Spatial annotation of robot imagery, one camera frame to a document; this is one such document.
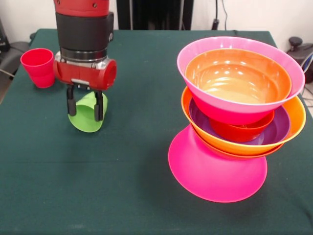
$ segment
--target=pink bowl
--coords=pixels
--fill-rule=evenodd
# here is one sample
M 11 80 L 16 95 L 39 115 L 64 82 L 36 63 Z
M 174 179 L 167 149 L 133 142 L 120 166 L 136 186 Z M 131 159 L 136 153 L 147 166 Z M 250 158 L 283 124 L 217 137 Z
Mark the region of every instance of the pink bowl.
M 200 90 L 185 77 L 186 67 L 197 55 L 219 48 L 250 50 L 276 61 L 291 78 L 292 88 L 289 96 L 273 103 L 247 104 L 218 98 Z M 246 125 L 261 120 L 272 110 L 297 96 L 305 84 L 303 70 L 292 57 L 273 46 L 247 38 L 210 37 L 194 41 L 180 51 L 177 66 L 198 108 L 208 117 L 232 125 Z

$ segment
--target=black cylindrical joint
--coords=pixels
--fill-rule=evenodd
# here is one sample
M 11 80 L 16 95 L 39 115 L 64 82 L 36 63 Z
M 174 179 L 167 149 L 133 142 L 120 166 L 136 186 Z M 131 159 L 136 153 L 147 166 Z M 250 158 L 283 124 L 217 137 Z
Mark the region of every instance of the black cylindrical joint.
M 108 46 L 113 15 L 76 17 L 56 13 L 61 48 L 73 51 L 102 51 Z

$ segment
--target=green cup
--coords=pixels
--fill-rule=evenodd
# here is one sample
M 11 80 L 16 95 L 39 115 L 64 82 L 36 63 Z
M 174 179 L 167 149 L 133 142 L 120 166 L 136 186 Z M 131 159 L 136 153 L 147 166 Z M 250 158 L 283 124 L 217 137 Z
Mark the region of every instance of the green cup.
M 103 117 L 107 111 L 108 99 L 102 94 L 103 97 Z M 94 119 L 94 105 L 96 104 L 96 98 L 94 92 L 85 95 L 82 99 L 76 102 L 76 115 L 68 118 L 70 122 L 78 130 L 83 132 L 96 132 L 102 126 L 103 121 L 95 121 Z

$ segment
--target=green cloth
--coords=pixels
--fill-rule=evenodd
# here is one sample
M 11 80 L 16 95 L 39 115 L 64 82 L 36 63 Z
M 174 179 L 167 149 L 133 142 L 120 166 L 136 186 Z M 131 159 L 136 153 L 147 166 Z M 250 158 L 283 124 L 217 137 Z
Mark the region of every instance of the green cloth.
M 0 105 L 0 234 L 312 234 L 310 115 L 297 138 L 267 157 L 265 184 L 242 202 L 202 200 L 169 169 L 169 145 L 188 124 L 178 52 L 219 35 L 274 45 L 268 32 L 115 32 L 108 55 L 117 78 L 92 134 L 69 122 L 64 85 L 37 89 L 21 67 Z M 32 47 L 56 53 L 56 30 L 39 30 Z M 76 100 L 85 93 L 76 90 Z

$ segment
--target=purple bowl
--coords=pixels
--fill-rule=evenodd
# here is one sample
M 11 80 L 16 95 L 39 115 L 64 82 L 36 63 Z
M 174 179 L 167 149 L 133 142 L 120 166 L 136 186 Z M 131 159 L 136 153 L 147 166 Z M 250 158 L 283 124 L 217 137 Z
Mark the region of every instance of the purple bowl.
M 209 121 L 209 117 L 206 116 L 201 110 L 197 107 L 196 103 L 193 99 L 191 99 L 189 104 L 189 114 L 192 121 L 205 132 L 220 138 L 222 140 L 226 140 L 223 137 L 219 136 L 212 129 Z M 287 111 L 282 107 L 278 107 L 275 110 L 275 116 L 273 121 L 268 125 L 268 127 L 262 132 L 259 137 L 252 141 L 248 142 L 234 142 L 240 144 L 248 144 L 248 145 L 265 145 L 272 144 L 282 141 L 288 134 L 290 130 L 290 119 Z

